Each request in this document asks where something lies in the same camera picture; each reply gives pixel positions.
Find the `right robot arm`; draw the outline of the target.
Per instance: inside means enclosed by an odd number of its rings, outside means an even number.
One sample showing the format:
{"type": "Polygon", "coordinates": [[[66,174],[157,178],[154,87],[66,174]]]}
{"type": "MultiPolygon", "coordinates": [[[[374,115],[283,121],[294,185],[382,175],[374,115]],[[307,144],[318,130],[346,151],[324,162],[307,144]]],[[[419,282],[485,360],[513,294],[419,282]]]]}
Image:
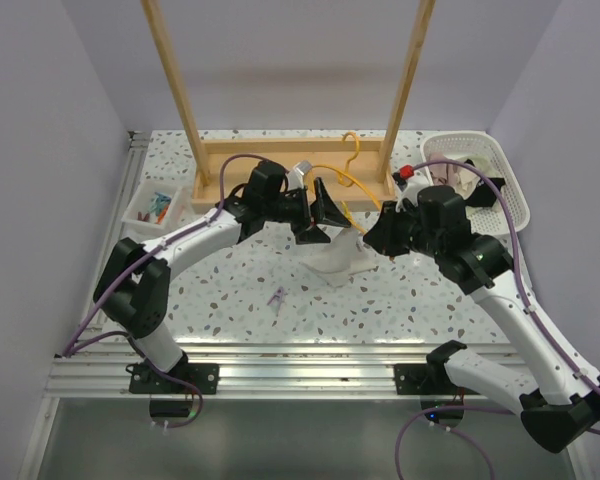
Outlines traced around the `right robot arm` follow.
{"type": "Polygon", "coordinates": [[[600,372],[583,358],[536,303],[495,237],[473,232],[464,201],[448,186],[426,187],[415,202],[384,203],[363,241],[387,257],[432,258],[502,330],[530,373],[489,361],[459,341],[426,357],[431,389],[464,387],[518,416],[543,449],[559,453],[600,421],[600,372]]]}

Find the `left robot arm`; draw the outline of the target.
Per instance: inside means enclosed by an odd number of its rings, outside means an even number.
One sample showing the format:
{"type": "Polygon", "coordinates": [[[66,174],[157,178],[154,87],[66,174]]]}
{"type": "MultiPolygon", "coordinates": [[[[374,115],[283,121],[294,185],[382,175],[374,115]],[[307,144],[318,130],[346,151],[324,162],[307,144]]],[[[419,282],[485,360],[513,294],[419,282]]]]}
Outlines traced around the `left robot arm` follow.
{"type": "Polygon", "coordinates": [[[200,219],[145,243],[118,241],[93,294],[96,309],[122,327],[143,361],[130,368],[133,394],[198,393],[203,374],[189,363],[165,322],[172,280],[197,262],[259,233],[268,222],[290,227],[299,245],[328,244],[324,227],[348,228],[320,178],[309,194],[306,168],[287,171],[257,159],[247,182],[223,193],[200,219]]]}

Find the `white underwear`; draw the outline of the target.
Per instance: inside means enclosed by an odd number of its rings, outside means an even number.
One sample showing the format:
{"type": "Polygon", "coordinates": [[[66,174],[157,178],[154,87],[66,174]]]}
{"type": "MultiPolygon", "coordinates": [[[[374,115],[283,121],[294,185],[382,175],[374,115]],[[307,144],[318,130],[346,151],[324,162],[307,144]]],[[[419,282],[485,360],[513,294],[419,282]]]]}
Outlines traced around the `white underwear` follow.
{"type": "Polygon", "coordinates": [[[355,228],[342,229],[322,250],[303,258],[301,264],[335,288],[344,286],[353,275],[376,267],[355,228]]]}

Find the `purple clothespin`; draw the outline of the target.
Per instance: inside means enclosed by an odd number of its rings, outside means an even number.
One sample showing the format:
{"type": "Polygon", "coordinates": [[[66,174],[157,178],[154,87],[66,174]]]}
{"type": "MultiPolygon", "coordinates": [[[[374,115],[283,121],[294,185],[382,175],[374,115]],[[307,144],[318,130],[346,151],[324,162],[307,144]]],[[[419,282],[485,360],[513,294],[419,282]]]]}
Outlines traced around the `purple clothespin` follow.
{"type": "Polygon", "coordinates": [[[267,302],[267,306],[271,308],[271,311],[275,314],[276,317],[279,316],[281,307],[284,303],[286,297],[286,290],[284,287],[278,287],[270,299],[267,302]]]}

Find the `yellow clothespin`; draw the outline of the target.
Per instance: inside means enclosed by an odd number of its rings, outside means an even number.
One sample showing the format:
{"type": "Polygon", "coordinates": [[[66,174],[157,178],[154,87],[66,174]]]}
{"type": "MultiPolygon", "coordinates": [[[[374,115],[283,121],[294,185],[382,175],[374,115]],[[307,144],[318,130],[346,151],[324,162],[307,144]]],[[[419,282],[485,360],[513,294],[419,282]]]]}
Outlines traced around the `yellow clothespin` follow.
{"type": "Polygon", "coordinates": [[[351,224],[351,227],[357,229],[358,226],[357,226],[354,218],[352,217],[352,214],[351,214],[346,202],[341,202],[341,207],[342,207],[342,212],[343,212],[344,216],[347,218],[347,220],[349,221],[349,223],[351,224]]]}

